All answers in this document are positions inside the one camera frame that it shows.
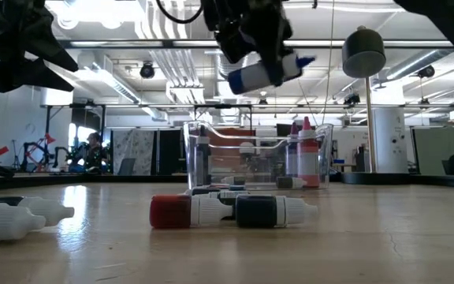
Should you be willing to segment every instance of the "nozzle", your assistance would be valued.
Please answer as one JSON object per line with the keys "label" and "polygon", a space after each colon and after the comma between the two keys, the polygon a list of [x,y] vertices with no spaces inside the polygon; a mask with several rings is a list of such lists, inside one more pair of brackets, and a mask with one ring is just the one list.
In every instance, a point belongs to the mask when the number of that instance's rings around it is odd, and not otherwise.
{"label": "nozzle", "polygon": [[303,130],[311,130],[311,123],[309,122],[309,117],[304,117]]}
{"label": "nozzle", "polygon": [[297,128],[297,124],[294,122],[292,123],[292,128],[290,129],[290,135],[298,135],[299,129]]}
{"label": "nozzle", "polygon": [[297,66],[299,66],[299,68],[304,68],[315,60],[316,60],[316,57],[297,58]]}

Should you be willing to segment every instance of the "cable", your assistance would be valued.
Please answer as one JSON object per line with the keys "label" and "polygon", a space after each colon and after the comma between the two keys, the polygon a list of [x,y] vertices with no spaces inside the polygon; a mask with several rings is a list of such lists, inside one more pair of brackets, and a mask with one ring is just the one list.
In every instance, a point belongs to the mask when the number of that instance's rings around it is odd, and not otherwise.
{"label": "cable", "polygon": [[326,89],[326,97],[325,97],[325,106],[323,107],[323,118],[322,118],[322,124],[325,122],[325,114],[327,111],[327,101],[329,100],[329,86],[330,86],[330,65],[332,63],[332,41],[334,38],[334,15],[335,15],[335,9],[334,7],[336,6],[336,0],[332,0],[332,24],[330,25],[330,53],[329,53],[329,71],[327,73],[327,89]]}
{"label": "cable", "polygon": [[197,10],[197,12],[194,14],[194,16],[192,16],[191,18],[186,19],[186,20],[181,20],[181,19],[175,18],[173,15],[168,13],[166,11],[166,9],[164,9],[164,7],[162,6],[161,0],[155,0],[155,1],[157,2],[157,6],[161,10],[161,12],[164,14],[164,16],[166,16],[168,19],[172,20],[173,22],[175,22],[177,24],[190,24],[193,21],[195,21],[203,12],[203,4],[201,3],[201,6]]}
{"label": "cable", "polygon": [[300,79],[297,79],[297,83],[299,83],[300,91],[303,93],[304,99],[306,100],[307,107],[309,107],[309,112],[311,113],[311,117],[314,120],[314,125],[316,125],[318,127],[318,123],[316,122],[316,118],[314,118],[313,110],[311,110],[311,106],[309,105],[309,102],[307,101],[307,95],[304,92],[303,85],[300,84]]}

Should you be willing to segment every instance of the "wall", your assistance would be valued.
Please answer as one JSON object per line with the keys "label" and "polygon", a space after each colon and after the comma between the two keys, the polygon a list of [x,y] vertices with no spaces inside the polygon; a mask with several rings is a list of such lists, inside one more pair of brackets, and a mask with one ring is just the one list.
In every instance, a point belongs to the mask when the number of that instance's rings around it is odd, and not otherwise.
{"label": "wall", "polygon": [[[30,87],[21,87],[5,94],[0,93],[0,148],[8,147],[8,153],[0,156],[2,166],[11,166],[14,160],[12,140],[15,140],[17,153],[24,142],[37,141],[45,135],[46,109],[40,107],[42,93]],[[50,135],[57,139],[55,145],[68,143],[68,125],[71,110],[61,110],[50,122]],[[23,153],[20,151],[20,162]]]}

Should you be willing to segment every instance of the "camera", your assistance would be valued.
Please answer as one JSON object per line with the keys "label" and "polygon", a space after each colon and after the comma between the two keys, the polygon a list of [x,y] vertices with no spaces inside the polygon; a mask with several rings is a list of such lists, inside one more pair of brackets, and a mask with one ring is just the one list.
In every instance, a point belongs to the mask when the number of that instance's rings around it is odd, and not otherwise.
{"label": "camera", "polygon": [[143,79],[151,79],[155,75],[155,69],[152,62],[144,62],[141,67],[140,75]]}

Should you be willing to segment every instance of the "desk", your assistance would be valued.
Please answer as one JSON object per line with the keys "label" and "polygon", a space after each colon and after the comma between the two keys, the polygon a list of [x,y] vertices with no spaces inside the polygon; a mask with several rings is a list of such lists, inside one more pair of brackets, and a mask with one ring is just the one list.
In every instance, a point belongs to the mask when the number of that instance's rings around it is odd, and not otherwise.
{"label": "desk", "polygon": [[356,186],[279,192],[320,208],[279,230],[152,230],[152,195],[185,184],[86,184],[0,191],[74,206],[59,226],[0,243],[2,283],[454,283],[454,189]]}
{"label": "desk", "polygon": [[342,173],[344,173],[344,168],[345,167],[351,167],[352,168],[352,172],[354,172],[356,170],[356,164],[333,163],[332,167],[335,167],[335,168],[339,168],[340,167],[340,171]]}

